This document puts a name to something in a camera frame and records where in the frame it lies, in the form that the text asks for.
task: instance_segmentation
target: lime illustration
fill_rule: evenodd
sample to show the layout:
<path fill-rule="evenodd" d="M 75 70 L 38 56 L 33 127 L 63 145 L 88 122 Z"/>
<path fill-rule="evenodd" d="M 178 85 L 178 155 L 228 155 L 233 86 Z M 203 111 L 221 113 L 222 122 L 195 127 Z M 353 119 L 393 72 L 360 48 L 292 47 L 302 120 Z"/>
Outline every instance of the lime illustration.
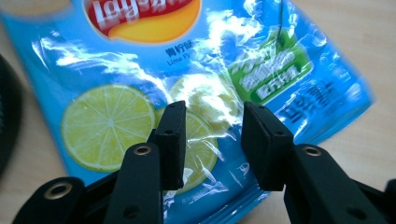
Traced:
<path fill-rule="evenodd" d="M 157 111 L 158 120 L 163 114 L 163 109 Z M 219 145 L 210 125 L 200 116 L 190 112 L 186 113 L 186 159 L 184 164 L 184 187 L 177 191 L 178 194 L 186 192 L 200 185 L 216 165 Z"/>
<path fill-rule="evenodd" d="M 141 91 L 105 85 L 81 94 L 65 112 L 62 137 L 81 166 L 98 172 L 120 169 L 124 153 L 146 142 L 155 124 L 154 107 Z"/>
<path fill-rule="evenodd" d="M 184 100 L 186 107 L 206 120 L 215 134 L 225 133 L 240 121 L 241 102 L 233 84 L 219 76 L 188 75 L 169 91 L 174 101 Z"/>

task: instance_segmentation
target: plastic packaging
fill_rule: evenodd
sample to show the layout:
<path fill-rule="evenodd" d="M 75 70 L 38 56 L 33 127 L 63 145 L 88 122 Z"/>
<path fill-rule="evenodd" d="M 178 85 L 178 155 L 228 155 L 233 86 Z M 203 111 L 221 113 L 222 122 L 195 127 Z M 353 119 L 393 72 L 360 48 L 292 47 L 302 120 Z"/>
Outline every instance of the plastic packaging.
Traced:
<path fill-rule="evenodd" d="M 185 188 L 164 193 L 165 223 L 235 222 L 267 196 L 240 148 L 244 101 L 312 144 L 372 103 L 361 76 L 287 0 L 11 5 L 0 5 L 2 21 L 68 173 L 87 185 L 146 141 L 167 104 L 186 101 Z"/>

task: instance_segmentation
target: table surface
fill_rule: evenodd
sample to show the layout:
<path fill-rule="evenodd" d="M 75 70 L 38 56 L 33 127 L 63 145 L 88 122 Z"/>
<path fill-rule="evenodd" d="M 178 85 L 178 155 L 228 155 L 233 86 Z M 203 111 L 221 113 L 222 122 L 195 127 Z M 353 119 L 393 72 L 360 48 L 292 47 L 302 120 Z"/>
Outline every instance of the table surface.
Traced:
<path fill-rule="evenodd" d="M 377 189 L 396 178 L 396 1 L 295 0 L 361 71 L 375 104 L 320 144 L 346 173 Z M 21 77 L 24 111 L 19 141 L 0 179 L 0 223 L 10 223 L 42 184 L 66 173 L 21 64 L 0 27 L 0 53 Z M 240 223 L 290 223 L 283 192 L 273 192 Z"/>

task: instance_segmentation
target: green label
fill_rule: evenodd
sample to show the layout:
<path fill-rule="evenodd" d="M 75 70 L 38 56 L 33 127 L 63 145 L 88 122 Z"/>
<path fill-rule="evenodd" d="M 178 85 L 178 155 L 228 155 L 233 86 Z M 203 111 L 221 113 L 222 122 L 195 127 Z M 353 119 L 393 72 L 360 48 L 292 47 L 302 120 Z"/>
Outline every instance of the green label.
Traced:
<path fill-rule="evenodd" d="M 272 33 L 259 50 L 241 55 L 230 77 L 243 101 L 264 104 L 306 76 L 313 68 L 303 47 L 288 31 Z"/>

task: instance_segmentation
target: screw hole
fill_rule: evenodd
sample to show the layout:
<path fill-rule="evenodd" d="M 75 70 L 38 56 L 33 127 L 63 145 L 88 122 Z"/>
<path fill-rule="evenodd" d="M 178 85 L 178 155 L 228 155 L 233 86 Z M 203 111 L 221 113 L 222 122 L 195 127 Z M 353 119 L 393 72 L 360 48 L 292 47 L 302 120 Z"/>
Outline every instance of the screw hole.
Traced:
<path fill-rule="evenodd" d="M 129 205 L 124 209 L 123 215 L 128 219 L 134 219 L 140 214 L 140 208 L 137 205 Z"/>
<path fill-rule="evenodd" d="M 321 156 L 321 152 L 314 147 L 305 147 L 304 151 L 308 156 L 315 156 L 315 157 Z"/>
<path fill-rule="evenodd" d="M 359 220 L 364 220 L 367 218 L 366 214 L 361 211 L 359 208 L 356 207 L 348 207 L 346 211 L 353 217 L 359 219 Z"/>
<path fill-rule="evenodd" d="M 134 154 L 139 155 L 139 156 L 147 155 L 150 152 L 151 152 L 150 147 L 137 147 L 134 149 Z"/>
<path fill-rule="evenodd" d="M 47 189 L 44 197 L 48 200 L 57 200 L 67 195 L 72 188 L 73 185 L 68 182 L 59 182 Z"/>

